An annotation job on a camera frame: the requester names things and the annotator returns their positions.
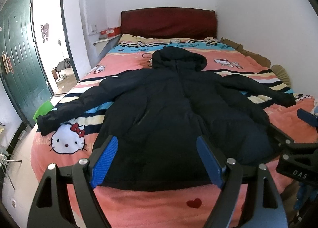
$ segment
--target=bed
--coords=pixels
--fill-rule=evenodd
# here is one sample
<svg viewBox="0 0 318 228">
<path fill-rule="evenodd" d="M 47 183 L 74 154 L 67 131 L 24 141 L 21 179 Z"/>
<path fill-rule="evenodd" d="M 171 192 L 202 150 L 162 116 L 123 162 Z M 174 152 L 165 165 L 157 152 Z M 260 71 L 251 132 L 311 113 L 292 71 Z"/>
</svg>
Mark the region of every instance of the bed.
<svg viewBox="0 0 318 228">
<path fill-rule="evenodd" d="M 301 143 L 317 140 L 315 128 L 299 120 L 296 115 L 299 108 L 311 111 L 314 98 L 294 93 L 270 69 L 215 39 L 217 21 L 214 11 L 189 8 L 140 9 L 122 12 L 121 24 L 124 34 L 119 44 L 53 110 L 77 99 L 81 93 L 98 85 L 107 76 L 116 76 L 126 70 L 151 68 L 154 51 L 164 46 L 176 46 L 204 55 L 208 62 L 204 70 L 214 71 L 221 76 L 241 74 L 274 90 L 293 93 L 297 104 L 289 108 L 273 104 L 265 97 L 250 96 L 250 100 L 265 105 L 271 123 L 295 141 Z M 67 166 L 91 154 L 105 112 L 111 105 L 112 102 L 104 103 L 68 123 L 62 123 L 56 132 L 47 136 L 42 137 L 40 132 L 36 133 L 31 150 L 31 165 L 38 180 L 51 162 Z M 51 142 L 53 136 L 72 140 L 79 135 L 83 143 L 77 147 L 58 148 Z M 277 163 L 278 160 L 274 160 L 267 163 L 267 166 L 278 191 L 283 193 L 292 180 L 275 171 Z M 231 226 L 238 224 L 246 189 L 247 186 L 242 185 Z M 74 188 L 69 185 L 68 191 L 72 209 L 80 215 Z M 156 192 L 97 187 L 94 192 L 113 227 L 199 228 L 209 216 L 220 190 L 210 184 Z M 285 190 L 284 197 L 290 198 L 294 193 L 295 189 L 293 193 L 286 193 Z"/>
</svg>

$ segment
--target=light switch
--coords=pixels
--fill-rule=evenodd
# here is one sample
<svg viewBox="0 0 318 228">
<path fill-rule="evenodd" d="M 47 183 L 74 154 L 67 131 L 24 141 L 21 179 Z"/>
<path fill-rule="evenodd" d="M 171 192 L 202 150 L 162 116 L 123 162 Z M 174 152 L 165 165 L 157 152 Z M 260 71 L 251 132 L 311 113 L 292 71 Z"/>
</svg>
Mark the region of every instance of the light switch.
<svg viewBox="0 0 318 228">
<path fill-rule="evenodd" d="M 90 32 L 96 32 L 96 25 L 95 24 L 91 24 L 90 26 Z"/>
</svg>

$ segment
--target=metal screw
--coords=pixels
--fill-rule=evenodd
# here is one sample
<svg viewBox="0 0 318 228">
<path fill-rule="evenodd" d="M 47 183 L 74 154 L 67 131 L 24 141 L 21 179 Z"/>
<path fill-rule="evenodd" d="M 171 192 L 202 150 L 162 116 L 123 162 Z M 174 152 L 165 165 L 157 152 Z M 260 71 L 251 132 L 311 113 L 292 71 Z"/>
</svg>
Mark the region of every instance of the metal screw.
<svg viewBox="0 0 318 228">
<path fill-rule="evenodd" d="M 79 160 L 79 164 L 81 164 L 81 165 L 85 165 L 87 163 L 88 163 L 88 160 L 86 158 L 83 158 L 83 159 Z"/>
<path fill-rule="evenodd" d="M 261 170 L 265 171 L 265 170 L 267 169 L 267 166 L 266 166 L 265 164 L 261 163 L 261 164 L 259 165 L 259 168 L 260 168 Z"/>
<path fill-rule="evenodd" d="M 55 164 L 55 163 L 50 163 L 47 168 L 48 168 L 49 170 L 52 170 L 52 169 L 54 169 L 55 167 L 56 167 L 56 164 Z"/>
<path fill-rule="evenodd" d="M 236 163 L 236 160 L 233 159 L 233 158 L 227 158 L 226 162 L 227 162 L 228 164 L 234 165 L 234 164 Z"/>
</svg>

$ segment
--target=jacket sleeve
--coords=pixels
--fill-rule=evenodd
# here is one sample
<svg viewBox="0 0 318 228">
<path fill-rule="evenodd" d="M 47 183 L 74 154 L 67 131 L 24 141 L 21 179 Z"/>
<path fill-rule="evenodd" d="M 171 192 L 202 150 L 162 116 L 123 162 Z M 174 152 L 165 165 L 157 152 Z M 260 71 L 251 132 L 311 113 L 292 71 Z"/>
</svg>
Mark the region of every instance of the jacket sleeve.
<svg viewBox="0 0 318 228">
<path fill-rule="evenodd" d="M 151 78 L 148 78 L 151 71 L 152 69 L 141 69 L 124 72 L 117 77 L 109 76 L 101 81 L 98 86 L 93 86 L 82 93 L 77 100 L 65 103 L 45 116 L 39 116 L 37 123 L 41 135 L 45 136 L 57 130 L 61 123 L 77 118 L 87 110 L 105 102 L 113 101 L 115 97 L 143 82 L 151 81 Z"/>
<path fill-rule="evenodd" d="M 224 76 L 220 80 L 220 83 L 224 87 L 247 91 L 257 95 L 265 95 L 272 98 L 274 103 L 284 107 L 290 107 L 296 104 L 293 94 L 275 91 L 249 77 L 240 74 Z"/>
<path fill-rule="evenodd" d="M 232 108 L 245 112 L 256 123 L 268 125 L 269 117 L 258 104 L 250 101 L 245 95 L 238 90 L 224 87 L 220 84 L 215 85 L 217 93 Z"/>
</svg>

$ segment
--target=black down jacket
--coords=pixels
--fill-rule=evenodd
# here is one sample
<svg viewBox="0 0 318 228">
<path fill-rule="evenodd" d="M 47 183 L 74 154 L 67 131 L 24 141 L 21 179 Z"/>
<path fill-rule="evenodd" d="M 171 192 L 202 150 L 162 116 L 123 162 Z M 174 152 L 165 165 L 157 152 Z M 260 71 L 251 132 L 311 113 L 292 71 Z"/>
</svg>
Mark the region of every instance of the black down jacket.
<svg viewBox="0 0 318 228">
<path fill-rule="evenodd" d="M 210 183 L 196 151 L 206 135 L 227 157 L 257 164 L 273 155 L 265 111 L 240 90 L 271 97 L 277 104 L 295 104 L 292 94 L 274 91 L 239 74 L 221 77 L 201 71 L 206 58 L 177 47 L 153 54 L 153 69 L 126 71 L 108 77 L 71 101 L 39 117 L 42 135 L 107 101 L 94 147 L 109 135 L 118 138 L 118 152 L 103 185 L 157 191 Z"/>
</svg>

